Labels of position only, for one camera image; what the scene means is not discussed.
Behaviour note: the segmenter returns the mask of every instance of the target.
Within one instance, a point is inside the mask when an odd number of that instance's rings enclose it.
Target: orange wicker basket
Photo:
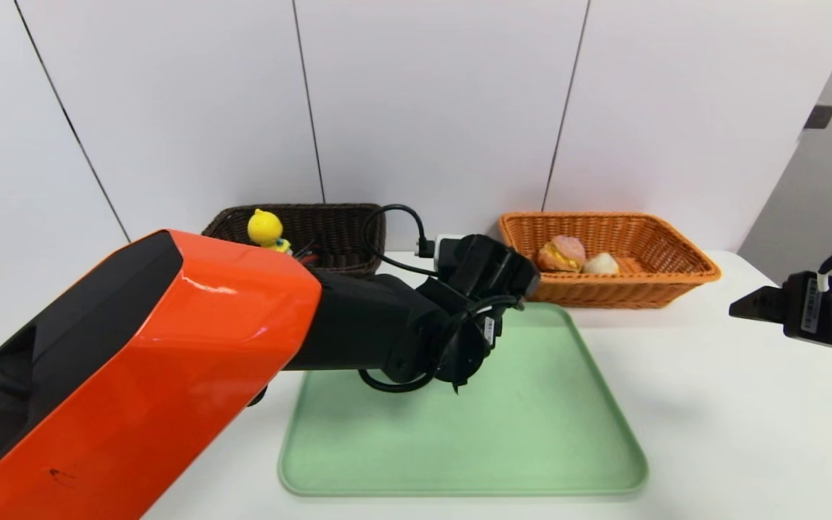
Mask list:
[[[587,254],[607,251],[621,273],[542,273],[532,300],[568,307],[648,309],[667,306],[694,287],[721,277],[720,269],[664,220],[643,213],[508,213],[499,228],[534,260],[555,235],[577,237]]]

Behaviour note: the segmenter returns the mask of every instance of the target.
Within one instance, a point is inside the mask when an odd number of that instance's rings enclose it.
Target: white wall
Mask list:
[[[832,105],[832,74],[821,102]],[[791,273],[815,270],[832,254],[832,121],[805,131],[740,255],[782,283]]]
[[[545,209],[736,250],[832,68],[832,0],[593,0]]]
[[[19,0],[132,239],[321,188],[291,0]]]
[[[14,4],[0,0],[0,343],[123,244]]]
[[[328,202],[412,205],[429,235],[541,210],[586,0],[297,7]]]

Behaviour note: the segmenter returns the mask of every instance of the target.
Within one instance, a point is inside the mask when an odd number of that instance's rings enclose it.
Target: rubber duck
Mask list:
[[[281,220],[270,211],[256,208],[255,213],[248,220],[246,233],[248,239],[257,243],[260,247],[278,251],[278,253],[291,253],[291,243],[281,238],[285,230]]]

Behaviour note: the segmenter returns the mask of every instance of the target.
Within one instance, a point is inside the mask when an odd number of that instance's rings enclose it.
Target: green tray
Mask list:
[[[567,313],[529,303],[460,395],[307,374],[278,474],[305,496],[593,495],[637,490],[647,460]]]

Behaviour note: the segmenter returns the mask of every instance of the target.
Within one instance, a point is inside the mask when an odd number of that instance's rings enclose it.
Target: white table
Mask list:
[[[277,460],[301,374],[282,373],[146,517],[832,520],[832,349],[728,317],[733,300],[771,282],[736,254],[710,256],[723,279],[666,309],[569,311],[647,455],[650,477],[633,496],[296,497]]]

